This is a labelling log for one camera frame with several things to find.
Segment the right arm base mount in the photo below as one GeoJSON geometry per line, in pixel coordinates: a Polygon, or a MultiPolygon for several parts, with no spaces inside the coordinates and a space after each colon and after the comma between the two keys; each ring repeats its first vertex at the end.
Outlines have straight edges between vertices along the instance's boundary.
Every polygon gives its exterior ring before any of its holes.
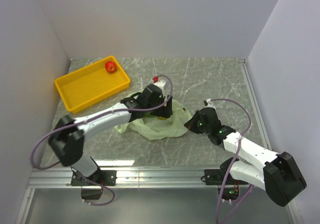
{"type": "MultiPolygon", "coordinates": [[[[220,194],[224,176],[225,174],[220,169],[205,169],[200,180],[207,186],[219,186],[217,191],[220,194]]],[[[222,199],[231,202],[236,201],[240,196],[239,184],[240,182],[233,179],[229,174],[222,192],[222,199]]]]}

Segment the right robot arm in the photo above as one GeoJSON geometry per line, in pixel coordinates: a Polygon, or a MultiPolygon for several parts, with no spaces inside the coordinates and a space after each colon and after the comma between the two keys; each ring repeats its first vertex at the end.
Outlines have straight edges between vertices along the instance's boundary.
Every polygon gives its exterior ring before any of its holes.
{"type": "Polygon", "coordinates": [[[220,171],[224,183],[239,180],[254,185],[281,207],[306,189],[307,182],[291,154],[265,149],[241,137],[235,129],[221,124],[213,107],[196,111],[184,126],[193,133],[207,135],[214,145],[223,150],[238,154],[233,165],[224,162],[226,168],[220,171]]]}

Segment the aluminium front rail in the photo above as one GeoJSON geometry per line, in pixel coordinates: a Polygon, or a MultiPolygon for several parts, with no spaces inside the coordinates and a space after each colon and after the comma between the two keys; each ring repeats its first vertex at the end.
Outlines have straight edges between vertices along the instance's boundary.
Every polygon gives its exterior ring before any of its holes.
{"type": "MultiPolygon", "coordinates": [[[[116,171],[115,185],[111,189],[128,188],[206,188],[201,177],[206,169],[217,170],[218,166],[102,166],[102,171],[116,171]]],[[[29,189],[79,189],[72,186],[73,172],[70,168],[34,169],[27,188],[29,189]]]]}

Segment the aluminium side rail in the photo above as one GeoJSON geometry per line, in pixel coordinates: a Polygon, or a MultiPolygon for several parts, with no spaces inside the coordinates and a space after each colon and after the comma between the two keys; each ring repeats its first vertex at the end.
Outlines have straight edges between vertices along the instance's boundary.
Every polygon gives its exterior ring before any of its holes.
{"type": "Polygon", "coordinates": [[[269,140],[269,137],[268,137],[268,134],[267,134],[267,130],[266,130],[266,127],[265,127],[265,124],[264,124],[264,121],[263,121],[263,117],[262,117],[262,114],[261,114],[261,111],[260,111],[260,108],[259,108],[259,105],[258,105],[258,101],[257,101],[256,95],[255,95],[255,92],[254,92],[254,88],[253,88],[253,85],[252,85],[252,82],[251,82],[251,79],[250,79],[250,75],[249,75],[249,72],[248,72],[248,69],[247,69],[247,65],[246,65],[247,64],[246,63],[246,59],[239,59],[238,61],[239,61],[239,64],[241,66],[241,70],[242,70],[242,73],[243,73],[243,77],[244,77],[244,80],[245,80],[245,84],[246,84],[246,87],[247,87],[248,95],[249,95],[250,102],[251,102],[251,105],[252,105],[252,108],[253,108],[254,116],[255,116],[255,119],[256,119],[256,122],[257,122],[257,126],[258,126],[258,129],[259,129],[260,135],[261,135],[263,146],[266,149],[269,149],[269,150],[272,151],[273,148],[271,146],[271,143],[270,143],[270,140],[269,140]]]}

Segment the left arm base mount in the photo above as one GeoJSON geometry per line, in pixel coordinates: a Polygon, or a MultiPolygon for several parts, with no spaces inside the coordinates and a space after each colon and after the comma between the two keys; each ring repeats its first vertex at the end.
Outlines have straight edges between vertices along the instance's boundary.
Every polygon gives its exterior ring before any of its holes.
{"type": "Polygon", "coordinates": [[[92,206],[105,206],[112,203],[116,197],[115,192],[110,188],[116,185],[117,172],[115,170],[100,170],[89,177],[85,177],[78,170],[72,170],[70,185],[80,187],[80,196],[82,200],[92,206]],[[97,203],[104,192],[111,194],[110,200],[104,203],[97,203]]]}

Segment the red toy fruit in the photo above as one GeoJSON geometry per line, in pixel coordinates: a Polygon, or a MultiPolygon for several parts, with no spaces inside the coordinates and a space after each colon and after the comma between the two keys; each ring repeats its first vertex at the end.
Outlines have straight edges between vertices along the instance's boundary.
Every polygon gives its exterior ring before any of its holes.
{"type": "Polygon", "coordinates": [[[108,73],[114,73],[118,69],[116,63],[113,61],[107,61],[104,65],[104,68],[108,73]]]}

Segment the green plastic bag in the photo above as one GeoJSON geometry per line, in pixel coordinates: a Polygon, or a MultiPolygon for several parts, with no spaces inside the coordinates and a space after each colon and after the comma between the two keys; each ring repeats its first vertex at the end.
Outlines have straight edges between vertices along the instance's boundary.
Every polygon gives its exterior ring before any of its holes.
{"type": "Polygon", "coordinates": [[[184,105],[175,99],[172,101],[172,111],[170,118],[165,119],[146,114],[141,119],[117,125],[115,130],[123,134],[131,129],[150,141],[177,138],[188,131],[184,124],[192,118],[192,115],[184,105]]]}

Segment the yellow plastic tray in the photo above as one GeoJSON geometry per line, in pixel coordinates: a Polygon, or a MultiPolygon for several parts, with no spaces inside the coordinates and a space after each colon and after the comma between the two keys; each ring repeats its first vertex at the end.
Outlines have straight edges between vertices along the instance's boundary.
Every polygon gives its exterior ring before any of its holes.
{"type": "Polygon", "coordinates": [[[68,112],[76,114],[130,86],[131,79],[114,56],[108,56],[54,80],[68,112]],[[107,61],[115,62],[117,71],[108,73],[107,61]]]}

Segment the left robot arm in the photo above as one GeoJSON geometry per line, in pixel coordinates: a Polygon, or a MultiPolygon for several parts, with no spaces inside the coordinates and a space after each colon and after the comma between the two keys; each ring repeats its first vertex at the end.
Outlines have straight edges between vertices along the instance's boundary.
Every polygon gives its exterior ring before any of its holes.
{"type": "Polygon", "coordinates": [[[85,142],[102,131],[142,119],[146,114],[169,118],[172,99],[165,93],[170,90],[172,87],[167,81],[158,80],[103,111],[74,119],[63,116],[48,138],[48,144],[64,167],[76,170],[77,178],[83,178],[89,185],[101,184],[100,167],[92,157],[83,154],[85,142]]]}

